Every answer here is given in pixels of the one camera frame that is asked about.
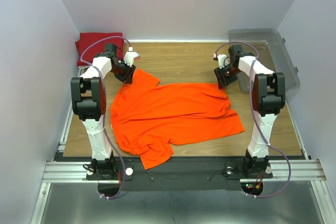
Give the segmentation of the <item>orange t shirt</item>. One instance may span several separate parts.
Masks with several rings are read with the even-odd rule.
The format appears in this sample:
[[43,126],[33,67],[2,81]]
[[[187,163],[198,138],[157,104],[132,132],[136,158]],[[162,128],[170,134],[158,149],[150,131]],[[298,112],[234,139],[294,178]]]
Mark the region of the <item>orange t shirt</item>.
[[144,169],[166,162],[173,145],[194,144],[236,135],[244,126],[230,100],[215,83],[161,85],[138,69],[110,107],[116,143],[139,156]]

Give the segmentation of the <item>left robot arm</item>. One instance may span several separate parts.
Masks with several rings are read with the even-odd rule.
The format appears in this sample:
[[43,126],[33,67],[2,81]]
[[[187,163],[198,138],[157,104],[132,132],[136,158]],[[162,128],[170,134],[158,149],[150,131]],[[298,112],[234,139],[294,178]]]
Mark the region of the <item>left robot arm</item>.
[[117,55],[114,44],[105,44],[102,53],[97,54],[92,62],[84,60],[85,49],[80,61],[88,69],[79,77],[70,81],[72,110],[84,125],[91,146],[91,163],[84,165],[88,176],[110,179],[120,174],[113,156],[112,145],[106,133],[107,95],[104,78],[109,72],[124,84],[133,82],[136,66],[134,61],[140,56],[128,46],[122,58]]

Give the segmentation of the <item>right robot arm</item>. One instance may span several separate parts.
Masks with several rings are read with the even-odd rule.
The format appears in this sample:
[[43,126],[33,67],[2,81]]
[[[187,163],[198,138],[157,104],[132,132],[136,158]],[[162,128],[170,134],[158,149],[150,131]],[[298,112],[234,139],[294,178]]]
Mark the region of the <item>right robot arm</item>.
[[251,141],[247,147],[241,170],[253,177],[267,170],[269,162],[270,136],[274,122],[286,103],[285,75],[265,67],[259,60],[259,52],[244,52],[242,42],[231,42],[228,55],[214,52],[218,62],[214,70],[218,88],[224,89],[238,79],[239,73],[249,78],[250,108],[254,120]]

